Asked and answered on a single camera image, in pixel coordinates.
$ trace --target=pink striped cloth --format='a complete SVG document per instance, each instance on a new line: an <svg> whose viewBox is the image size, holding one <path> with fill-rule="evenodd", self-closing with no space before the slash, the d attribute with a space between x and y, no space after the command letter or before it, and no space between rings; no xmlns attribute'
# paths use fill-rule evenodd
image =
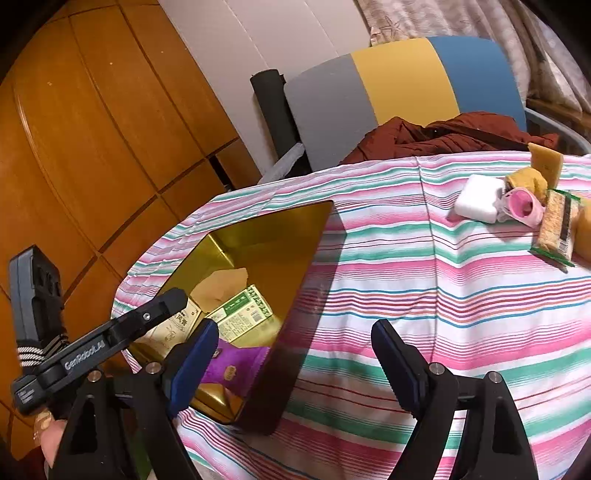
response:
<svg viewBox="0 0 591 480"><path fill-rule="evenodd" d="M332 199L339 218L321 243L327 259L337 226L347 233L277 431L248 435L189 409L178 431L192 458L228 479L387 478L414 426L371 348L371 326L388 318L428 361L463 375L501 372L540 478L561 478L591 432L589 266L575 259L561 271L529 253L536 233L525 225L485 225L452 208L471 174L503 177L529 161L492 152L335 167L223 194L158 240L119 287L114 316L154 297L224 225ZM591 159L566 157L559 186L591 196ZM329 267L320 261L312 272ZM313 309L309 297L298 299L304 310ZM437 479L449 476L463 418L456 414Z"/></svg>

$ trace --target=snack bar package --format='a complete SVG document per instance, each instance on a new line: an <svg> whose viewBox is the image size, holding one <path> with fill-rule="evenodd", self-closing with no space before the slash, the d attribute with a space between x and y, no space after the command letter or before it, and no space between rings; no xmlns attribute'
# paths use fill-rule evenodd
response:
<svg viewBox="0 0 591 480"><path fill-rule="evenodd" d="M562 190L548 190L540 235L532 251L574 267L570 259L579 209L579 197Z"/></svg>

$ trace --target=yellow cloth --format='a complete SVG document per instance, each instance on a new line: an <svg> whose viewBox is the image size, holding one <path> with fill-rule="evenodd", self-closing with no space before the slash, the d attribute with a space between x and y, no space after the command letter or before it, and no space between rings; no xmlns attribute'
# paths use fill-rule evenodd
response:
<svg viewBox="0 0 591 480"><path fill-rule="evenodd" d="M509 189L523 187L528 189L540 201L542 205L546 205L546 190L548 190L548 182L542 174L532 167L524 167L505 177L505 183Z"/></svg>

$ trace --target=gray panel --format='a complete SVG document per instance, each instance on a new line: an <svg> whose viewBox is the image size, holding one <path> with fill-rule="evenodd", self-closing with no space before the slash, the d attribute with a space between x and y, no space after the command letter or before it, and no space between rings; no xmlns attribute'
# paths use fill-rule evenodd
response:
<svg viewBox="0 0 591 480"><path fill-rule="evenodd" d="M285 85L313 171L338 165L378 126L351 55L306 70Z"/></svg>

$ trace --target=finger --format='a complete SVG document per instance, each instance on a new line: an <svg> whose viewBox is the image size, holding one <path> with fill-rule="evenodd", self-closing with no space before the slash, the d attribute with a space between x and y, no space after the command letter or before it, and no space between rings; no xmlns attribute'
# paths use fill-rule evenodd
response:
<svg viewBox="0 0 591 480"><path fill-rule="evenodd" d="M53 462L57 455L57 449L60 446L61 437L64 435L65 429L66 421L56 420L41 434L41 450L43 451L45 460L47 460L50 467L53 467Z"/></svg>

